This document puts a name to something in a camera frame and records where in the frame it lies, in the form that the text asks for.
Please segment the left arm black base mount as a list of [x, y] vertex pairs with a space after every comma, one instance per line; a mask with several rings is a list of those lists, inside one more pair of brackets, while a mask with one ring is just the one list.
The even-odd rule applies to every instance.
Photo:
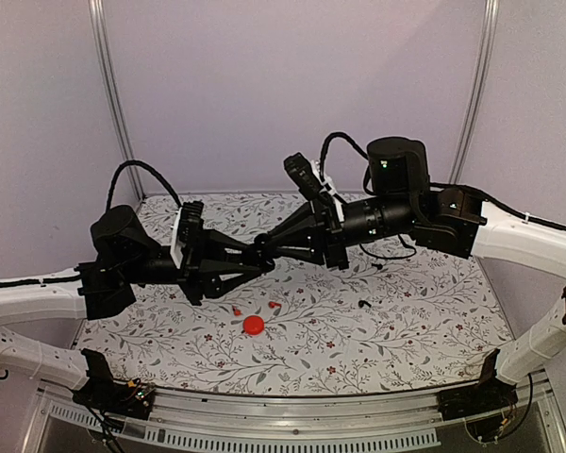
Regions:
[[105, 357], [96, 351], [82, 349], [86, 359], [88, 380], [73, 391], [73, 401], [93, 410], [114, 413], [139, 420], [148, 420], [155, 401], [156, 386], [133, 378], [116, 381]]

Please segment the black earbud charging case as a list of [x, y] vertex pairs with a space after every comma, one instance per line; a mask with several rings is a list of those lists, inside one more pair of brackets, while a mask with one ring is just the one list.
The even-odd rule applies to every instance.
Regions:
[[275, 258], [269, 249], [270, 236], [260, 233], [243, 252], [243, 262], [259, 268], [263, 273], [268, 273], [275, 268]]

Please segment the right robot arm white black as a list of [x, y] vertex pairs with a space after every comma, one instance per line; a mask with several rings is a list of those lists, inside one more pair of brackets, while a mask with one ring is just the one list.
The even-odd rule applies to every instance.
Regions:
[[[566, 280], [566, 226], [512, 209], [465, 185], [431, 181], [425, 145], [386, 137], [359, 149], [366, 160], [364, 199], [346, 203], [322, 161], [301, 154], [284, 167], [305, 204], [255, 245], [265, 260], [285, 257], [345, 269], [347, 249], [408, 235], [418, 246], [468, 259], [504, 260]], [[489, 411], [529, 373], [566, 348], [566, 286], [525, 334], [491, 352], [469, 392], [476, 411]]]

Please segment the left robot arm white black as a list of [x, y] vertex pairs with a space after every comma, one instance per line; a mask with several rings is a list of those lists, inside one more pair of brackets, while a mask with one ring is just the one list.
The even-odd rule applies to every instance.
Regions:
[[202, 210], [199, 202], [184, 204], [165, 245], [146, 232], [131, 207], [116, 206], [91, 227], [95, 260], [52, 275], [1, 279], [0, 371], [48, 380], [86, 395], [102, 410], [114, 409], [126, 387], [115, 381], [102, 353], [45, 344], [10, 326], [110, 318], [135, 303], [134, 287], [148, 284], [177, 286], [197, 305], [273, 270], [269, 235], [242, 243], [204, 228]]

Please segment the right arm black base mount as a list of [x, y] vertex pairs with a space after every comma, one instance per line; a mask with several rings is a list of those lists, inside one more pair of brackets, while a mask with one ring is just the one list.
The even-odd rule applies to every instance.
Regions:
[[495, 349], [485, 358], [477, 383], [437, 393], [438, 412], [444, 421], [500, 410], [518, 402], [516, 385], [497, 378], [499, 353]]

